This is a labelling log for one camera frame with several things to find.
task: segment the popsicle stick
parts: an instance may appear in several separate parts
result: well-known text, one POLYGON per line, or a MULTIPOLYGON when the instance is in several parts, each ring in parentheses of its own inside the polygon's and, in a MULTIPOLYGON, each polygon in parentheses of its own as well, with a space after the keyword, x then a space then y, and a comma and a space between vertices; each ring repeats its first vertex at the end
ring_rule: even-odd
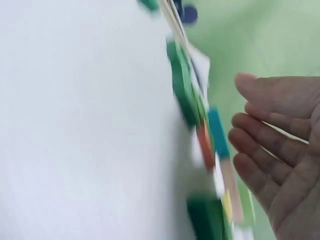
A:
POLYGON ((210 109, 208 113, 209 127, 214 136, 215 150, 220 159, 220 169, 222 173, 224 188, 229 191, 232 206, 232 220, 239 224, 244 221, 244 211, 241 202, 240 192, 236 176, 230 161, 230 152, 221 123, 219 112, 216 108, 210 109))
POLYGON ((230 194, 232 220, 234 221, 234 223, 240 224, 244 221, 245 218, 236 176, 232 167, 232 162, 229 159, 224 159, 220 162, 220 168, 225 190, 230 194))

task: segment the dark green foam piece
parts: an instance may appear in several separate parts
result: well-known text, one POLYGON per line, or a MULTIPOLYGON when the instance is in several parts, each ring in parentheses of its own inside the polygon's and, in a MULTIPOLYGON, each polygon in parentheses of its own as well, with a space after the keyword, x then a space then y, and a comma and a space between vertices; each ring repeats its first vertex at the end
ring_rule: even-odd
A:
POLYGON ((183 117, 190 128, 200 127, 201 119, 196 95, 198 93, 192 84, 186 53, 174 40, 167 42, 166 52, 171 62, 173 93, 178 100, 183 117))
POLYGON ((142 3, 150 12, 155 12, 159 10, 159 5, 157 0, 138 0, 142 3))
POLYGON ((187 211, 197 240, 232 240, 220 199, 210 193, 195 193, 187 199, 187 211))

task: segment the teal foam piece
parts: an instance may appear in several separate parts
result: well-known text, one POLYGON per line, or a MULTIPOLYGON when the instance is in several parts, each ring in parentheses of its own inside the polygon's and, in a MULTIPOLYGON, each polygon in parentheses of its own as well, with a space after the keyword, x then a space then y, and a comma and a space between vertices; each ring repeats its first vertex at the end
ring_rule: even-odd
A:
POLYGON ((220 119, 220 115, 217 108, 211 108, 208 112, 209 127, 211 135, 214 138, 215 151, 218 154, 220 160, 230 159, 230 152, 224 128, 220 119))

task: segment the green foam piece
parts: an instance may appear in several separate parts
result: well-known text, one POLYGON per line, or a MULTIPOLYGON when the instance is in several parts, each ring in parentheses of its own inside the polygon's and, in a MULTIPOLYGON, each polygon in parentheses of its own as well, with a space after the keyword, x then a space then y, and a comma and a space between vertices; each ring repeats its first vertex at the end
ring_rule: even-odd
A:
POLYGON ((150 12, 156 12, 159 10, 157 0, 138 0, 142 3, 150 12))
POLYGON ((174 40, 167 42, 166 52, 171 62, 173 93, 178 100, 183 117, 190 128, 199 127, 201 119, 197 96, 192 85, 186 53, 174 40))
POLYGON ((239 227, 252 227, 256 222, 256 214, 252 194, 244 183, 238 183, 244 221, 237 224, 239 227))
POLYGON ((211 193, 195 193, 187 199, 187 211, 197 240, 232 240, 220 199, 211 193))

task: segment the green wall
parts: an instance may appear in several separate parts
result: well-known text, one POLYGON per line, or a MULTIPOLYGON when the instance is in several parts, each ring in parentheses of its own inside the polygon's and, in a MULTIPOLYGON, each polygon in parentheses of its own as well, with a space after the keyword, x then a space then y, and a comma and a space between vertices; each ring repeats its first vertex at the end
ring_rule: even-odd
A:
MULTIPOLYGON (((208 98, 219 107, 226 132, 245 104, 234 85, 238 72, 320 74, 320 1, 183 0, 186 3, 198 10, 196 25, 185 30, 190 42, 210 57, 208 98)), ((275 239, 265 213, 254 204, 255 239, 275 239)))

